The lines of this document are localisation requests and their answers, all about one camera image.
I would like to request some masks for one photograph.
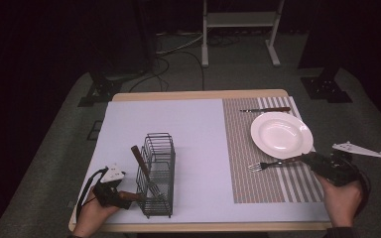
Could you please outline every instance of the hand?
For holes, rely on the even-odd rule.
[[[360,181],[352,181],[344,186],[334,186],[326,178],[316,175],[324,192],[324,207],[333,227],[351,227],[354,215],[362,199]]]
[[[88,197],[82,207],[79,218],[76,221],[76,226],[73,229],[72,235],[79,237],[91,236],[100,228],[108,217],[120,209],[116,206],[101,206],[97,198],[95,198],[94,192],[92,192],[93,189],[94,186],[89,190]]]

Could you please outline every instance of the gray striped mat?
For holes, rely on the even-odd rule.
[[[249,165],[274,162],[252,141],[250,126],[259,113],[240,109],[289,106],[290,114],[300,117],[293,97],[223,99],[230,171],[235,203],[318,202],[322,190],[305,164],[298,162],[263,172],[251,173]]]

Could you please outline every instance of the white bracket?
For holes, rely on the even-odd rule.
[[[381,152],[377,153],[374,151],[370,151],[364,148],[361,148],[359,146],[352,145],[350,142],[344,143],[344,144],[333,144],[332,146],[334,149],[351,153],[351,154],[358,154],[363,156],[372,156],[372,157],[379,157],[381,158]]]
[[[114,180],[121,180],[125,175],[120,171],[119,167],[116,164],[108,166],[108,171],[101,178],[101,182],[109,182]]]

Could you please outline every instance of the wire utensil holder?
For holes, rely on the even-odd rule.
[[[138,201],[144,215],[169,216],[173,214],[173,194],[175,181],[176,153],[169,133],[150,133],[144,141],[141,156],[147,166],[149,178],[138,168],[137,193],[145,199]],[[158,194],[153,192],[156,186]]]

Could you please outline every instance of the floor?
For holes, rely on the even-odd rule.
[[[335,81],[346,91],[352,103],[327,103],[311,100],[300,80],[315,76],[319,68],[298,69],[307,35],[279,34],[276,51],[281,66],[274,67],[264,45],[267,35],[232,37],[237,43],[209,48],[209,67],[202,69],[200,47],[181,50],[155,61],[154,73],[160,78],[137,78],[123,84],[120,92],[198,91],[229,89],[282,88],[294,96],[300,113],[314,134],[317,151],[328,154],[336,143],[351,143],[381,151],[381,114],[369,100],[360,82],[341,69]],[[159,50],[178,47],[189,36],[160,37]],[[18,187],[0,221],[0,237],[65,237],[80,186],[84,180],[95,141],[87,140],[96,121],[104,120],[107,103],[78,107],[91,86],[88,73],[77,80],[58,116]],[[372,181],[369,204],[358,216],[356,226],[361,237],[381,237],[381,159],[359,157],[354,161]],[[247,237],[248,234],[223,234],[223,237]],[[252,233],[251,237],[265,237]],[[321,237],[322,231],[270,232],[269,237]],[[136,234],[100,232],[94,237],[135,237]]]

